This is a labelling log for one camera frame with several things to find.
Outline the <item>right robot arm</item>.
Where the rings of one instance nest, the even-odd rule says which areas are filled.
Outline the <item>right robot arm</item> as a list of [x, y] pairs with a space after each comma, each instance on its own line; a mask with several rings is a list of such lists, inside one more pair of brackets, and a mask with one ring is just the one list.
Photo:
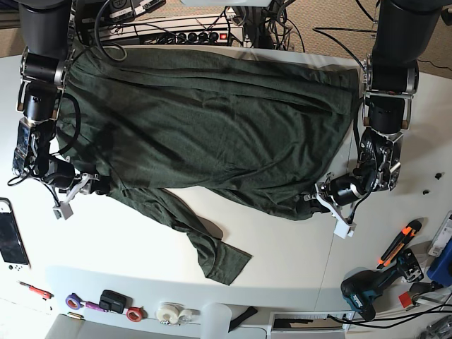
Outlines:
[[[13, 154], [13, 178], [8, 186], [26, 179], [43, 184], [51, 194], [66, 194], [57, 208], [69, 204], [76, 194], [107, 195], [110, 179], [96, 171], [76, 173], [73, 164], [63, 160], [81, 132], [81, 109], [77, 99], [66, 93], [66, 79], [75, 50], [77, 1], [19, 1], [18, 13], [25, 41], [20, 61], [20, 89], [16, 104], [23, 116], [18, 125]], [[57, 121], [63, 100], [72, 103], [76, 125], [73, 136], [56, 152], [51, 142], [57, 134]]]

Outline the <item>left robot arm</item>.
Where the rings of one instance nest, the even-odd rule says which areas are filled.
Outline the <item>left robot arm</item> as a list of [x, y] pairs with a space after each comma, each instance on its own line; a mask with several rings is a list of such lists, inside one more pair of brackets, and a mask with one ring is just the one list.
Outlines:
[[364, 62], [364, 93], [353, 108], [357, 166], [315, 184], [304, 196], [307, 215], [331, 213], [349, 226], [357, 207], [377, 191], [393, 190], [400, 176], [403, 131], [410, 126], [420, 81], [419, 58], [450, 1], [377, 1], [370, 33], [374, 45]]

